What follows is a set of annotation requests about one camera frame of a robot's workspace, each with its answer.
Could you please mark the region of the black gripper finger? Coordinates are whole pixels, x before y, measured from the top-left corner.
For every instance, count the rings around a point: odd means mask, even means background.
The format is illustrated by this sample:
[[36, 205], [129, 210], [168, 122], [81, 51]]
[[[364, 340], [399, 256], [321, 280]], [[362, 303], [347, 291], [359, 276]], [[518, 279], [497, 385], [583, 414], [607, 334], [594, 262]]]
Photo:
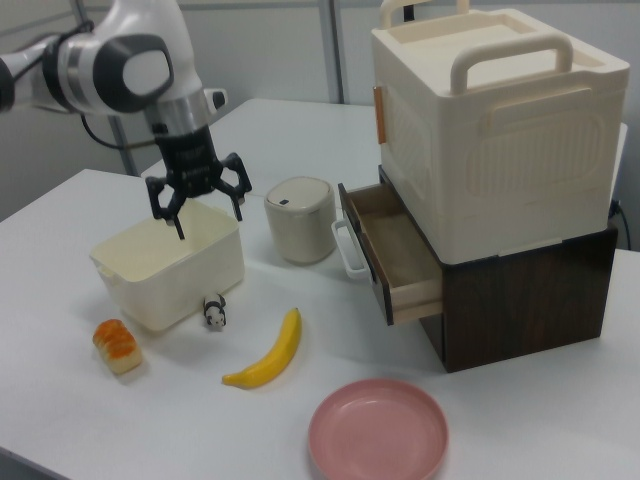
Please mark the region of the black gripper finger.
[[185, 234], [179, 220], [179, 212], [186, 201], [186, 196], [180, 191], [174, 191], [166, 207], [160, 205], [160, 194], [168, 185], [166, 178], [146, 177], [145, 184], [149, 196], [151, 211], [156, 220], [164, 220], [176, 229], [178, 238], [185, 239]]
[[[222, 178], [226, 170], [236, 174], [235, 185], [229, 184]], [[252, 191], [252, 184], [242, 159], [235, 152], [230, 153], [223, 160], [214, 161], [213, 188], [230, 198], [236, 220], [241, 222], [243, 220], [241, 205], [244, 203], [245, 195]]]

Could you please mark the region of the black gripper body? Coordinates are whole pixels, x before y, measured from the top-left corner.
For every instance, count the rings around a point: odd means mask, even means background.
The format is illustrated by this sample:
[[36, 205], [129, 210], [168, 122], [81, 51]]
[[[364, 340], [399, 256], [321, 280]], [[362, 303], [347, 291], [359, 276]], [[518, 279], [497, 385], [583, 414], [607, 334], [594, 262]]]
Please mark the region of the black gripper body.
[[195, 198], [212, 192], [222, 172], [208, 126], [184, 135], [159, 135], [155, 142], [166, 168], [164, 178], [149, 178], [149, 195], [156, 197], [165, 185], [175, 193]]

